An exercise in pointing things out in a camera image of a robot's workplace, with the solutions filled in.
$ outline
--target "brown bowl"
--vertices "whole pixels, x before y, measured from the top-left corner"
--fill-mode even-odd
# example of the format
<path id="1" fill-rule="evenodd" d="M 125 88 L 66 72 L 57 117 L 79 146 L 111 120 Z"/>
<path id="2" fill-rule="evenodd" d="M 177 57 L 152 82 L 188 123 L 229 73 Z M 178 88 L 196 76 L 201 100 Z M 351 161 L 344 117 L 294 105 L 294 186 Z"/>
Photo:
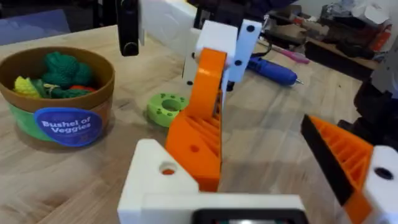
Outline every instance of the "brown bowl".
<path id="1" fill-rule="evenodd" d="M 47 68 L 44 57 L 48 53 L 60 52 L 72 55 L 79 62 L 86 63 L 93 71 L 97 90 L 84 96 L 66 99 L 31 98 L 18 95 L 12 89 L 18 76 L 31 79 L 40 78 Z M 11 104 L 18 127 L 38 142 L 57 143 L 40 130 L 34 113 L 42 108 L 63 107 L 90 110 L 102 119 L 102 130 L 108 125 L 114 90 L 114 68 L 104 57 L 83 49 L 73 47 L 41 47 L 10 55 L 0 63 L 0 92 Z"/>
<path id="2" fill-rule="evenodd" d="M 18 76 L 31 79 L 40 78 L 46 71 L 44 57 L 48 53 L 60 52 L 72 55 L 79 62 L 86 63 L 95 74 L 95 82 L 100 87 L 97 91 L 67 99 L 43 99 L 21 96 L 12 91 Z M 90 110 L 112 94 L 114 88 L 114 68 L 104 57 L 88 50 L 73 47 L 41 47 L 10 55 L 0 63 L 0 92 L 4 98 L 19 109 L 34 113 L 46 107 L 71 107 Z"/>

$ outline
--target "yellow toy vegetable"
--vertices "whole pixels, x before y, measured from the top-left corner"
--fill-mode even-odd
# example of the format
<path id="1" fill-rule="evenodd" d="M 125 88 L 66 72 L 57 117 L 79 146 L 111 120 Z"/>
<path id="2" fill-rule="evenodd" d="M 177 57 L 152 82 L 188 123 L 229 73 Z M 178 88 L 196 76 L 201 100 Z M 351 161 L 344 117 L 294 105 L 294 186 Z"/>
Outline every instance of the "yellow toy vegetable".
<path id="1" fill-rule="evenodd" d="M 30 78 L 18 77 L 15 80 L 14 91 L 23 96 L 29 96 L 32 98 L 41 98 L 40 93 L 33 86 Z"/>

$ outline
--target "pink pen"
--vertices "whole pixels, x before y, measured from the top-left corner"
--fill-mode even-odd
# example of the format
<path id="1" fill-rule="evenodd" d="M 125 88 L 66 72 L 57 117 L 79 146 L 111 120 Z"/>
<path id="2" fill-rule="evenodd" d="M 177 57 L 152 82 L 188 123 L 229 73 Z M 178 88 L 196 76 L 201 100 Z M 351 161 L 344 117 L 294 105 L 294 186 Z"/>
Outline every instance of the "pink pen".
<path id="1" fill-rule="evenodd" d="M 306 58 L 304 54 L 300 54 L 297 52 L 291 52 L 289 50 L 285 50 L 285 49 L 275 47 L 275 46 L 272 46 L 272 49 L 289 57 L 290 59 L 292 59 L 293 61 L 295 61 L 297 63 L 304 63 L 304 64 L 310 63 L 310 59 Z"/>

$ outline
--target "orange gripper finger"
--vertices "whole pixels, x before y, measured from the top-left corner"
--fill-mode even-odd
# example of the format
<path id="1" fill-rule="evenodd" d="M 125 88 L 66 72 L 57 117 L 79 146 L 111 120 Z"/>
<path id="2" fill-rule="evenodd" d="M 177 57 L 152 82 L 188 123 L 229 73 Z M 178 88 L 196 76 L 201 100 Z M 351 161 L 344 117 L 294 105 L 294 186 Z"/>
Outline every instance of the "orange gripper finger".
<path id="1" fill-rule="evenodd" d="M 213 116 L 225 60 L 224 52 L 202 50 L 190 103 L 186 108 L 189 116 L 202 119 L 210 119 Z"/>
<path id="2" fill-rule="evenodd" d="M 190 103 L 172 121 L 166 150 L 198 182 L 216 192 L 221 171 L 221 99 L 219 85 L 226 54 L 203 49 Z"/>
<path id="3" fill-rule="evenodd" d="M 363 223 L 372 212 L 363 185 L 373 146 L 314 116 L 305 115 L 302 133 L 351 222 Z"/>

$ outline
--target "blue label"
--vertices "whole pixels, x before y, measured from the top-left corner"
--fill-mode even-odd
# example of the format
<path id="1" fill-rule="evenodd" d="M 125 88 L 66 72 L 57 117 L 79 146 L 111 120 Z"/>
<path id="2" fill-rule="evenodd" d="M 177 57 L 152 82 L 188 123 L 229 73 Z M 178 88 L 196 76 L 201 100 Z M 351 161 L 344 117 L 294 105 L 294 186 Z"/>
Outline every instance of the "blue label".
<path id="1" fill-rule="evenodd" d="M 96 113 L 77 108 L 43 108 L 34 114 L 37 125 L 51 139 L 65 146 L 85 146 L 102 131 Z"/>

